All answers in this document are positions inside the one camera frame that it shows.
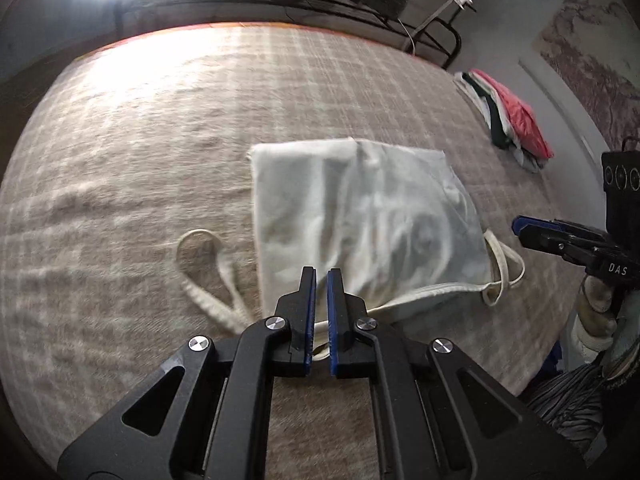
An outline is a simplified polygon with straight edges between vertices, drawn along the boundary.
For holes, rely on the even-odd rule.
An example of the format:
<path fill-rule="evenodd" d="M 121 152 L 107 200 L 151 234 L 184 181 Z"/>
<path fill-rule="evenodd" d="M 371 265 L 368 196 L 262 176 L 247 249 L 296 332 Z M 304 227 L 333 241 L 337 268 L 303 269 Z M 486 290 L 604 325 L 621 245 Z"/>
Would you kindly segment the right gloved hand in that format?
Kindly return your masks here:
<path fill-rule="evenodd" d="M 585 363 L 599 362 L 608 380 L 622 378 L 639 359 L 639 292 L 614 289 L 586 275 L 574 302 L 570 343 Z"/>

